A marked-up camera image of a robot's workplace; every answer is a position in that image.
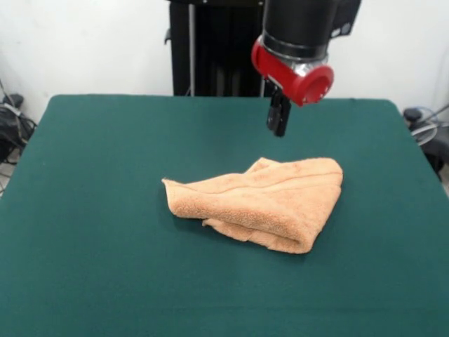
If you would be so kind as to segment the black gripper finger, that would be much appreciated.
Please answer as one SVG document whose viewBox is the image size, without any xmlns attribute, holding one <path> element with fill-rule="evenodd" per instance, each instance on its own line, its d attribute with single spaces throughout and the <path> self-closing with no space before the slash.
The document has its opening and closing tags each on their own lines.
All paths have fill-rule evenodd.
<svg viewBox="0 0 449 337">
<path fill-rule="evenodd" d="M 281 98 L 278 109 L 278 125 L 276 127 L 276 136 L 284 137 L 290 116 L 291 104 L 288 98 Z"/>
<path fill-rule="evenodd" d="M 276 89 L 271 97 L 269 112 L 267 115 L 267 128 L 272 132 L 277 132 L 281 122 L 281 92 Z"/>
</svg>

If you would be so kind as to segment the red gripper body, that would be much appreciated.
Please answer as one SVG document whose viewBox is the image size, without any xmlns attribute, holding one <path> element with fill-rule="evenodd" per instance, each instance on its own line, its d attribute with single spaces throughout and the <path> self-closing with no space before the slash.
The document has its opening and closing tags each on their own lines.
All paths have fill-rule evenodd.
<svg viewBox="0 0 449 337">
<path fill-rule="evenodd" d="M 285 60 L 265 48 L 261 37 L 253 45 L 251 59 L 262 77 L 273 82 L 298 106 L 318 103 L 334 82 L 334 71 L 326 59 L 314 62 Z"/>
</svg>

